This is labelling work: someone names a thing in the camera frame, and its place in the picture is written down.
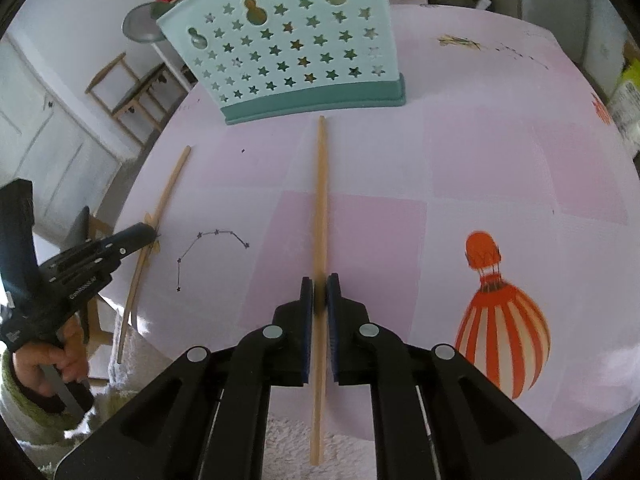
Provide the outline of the person left hand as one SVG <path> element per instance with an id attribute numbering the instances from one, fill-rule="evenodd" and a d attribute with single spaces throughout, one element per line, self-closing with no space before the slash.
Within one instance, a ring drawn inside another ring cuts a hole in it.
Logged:
<path id="1" fill-rule="evenodd" d="M 77 318 L 73 316 L 66 321 L 62 335 L 63 349 L 46 342 L 30 342 L 14 353 L 12 362 L 15 377 L 23 387 L 46 398 L 54 396 L 54 388 L 42 369 L 47 365 L 53 366 L 66 384 L 87 378 L 89 362 L 84 332 Z"/>

